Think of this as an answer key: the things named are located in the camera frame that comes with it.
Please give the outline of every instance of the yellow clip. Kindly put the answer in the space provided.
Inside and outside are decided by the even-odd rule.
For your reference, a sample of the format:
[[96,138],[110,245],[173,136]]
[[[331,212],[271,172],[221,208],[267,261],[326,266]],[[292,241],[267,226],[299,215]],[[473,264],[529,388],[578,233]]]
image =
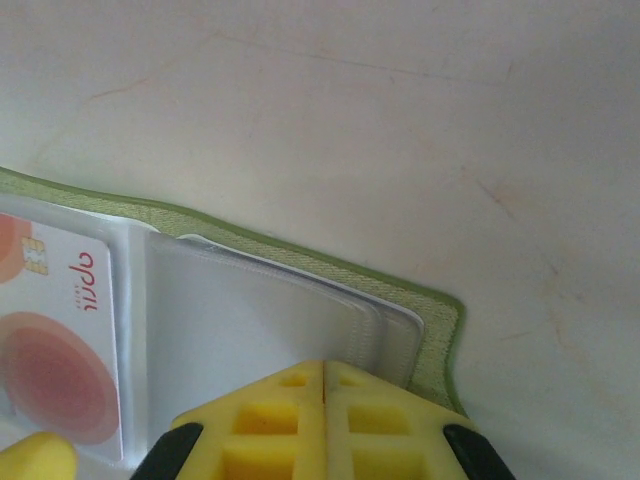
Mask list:
[[36,433],[0,452],[0,480],[73,480],[73,446],[53,433]]

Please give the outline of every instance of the white surface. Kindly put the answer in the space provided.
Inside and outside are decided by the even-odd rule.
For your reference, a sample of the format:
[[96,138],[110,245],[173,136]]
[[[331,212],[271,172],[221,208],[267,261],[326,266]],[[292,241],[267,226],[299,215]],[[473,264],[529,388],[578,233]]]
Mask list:
[[637,0],[5,0],[3,165],[458,295],[520,479],[640,468]]

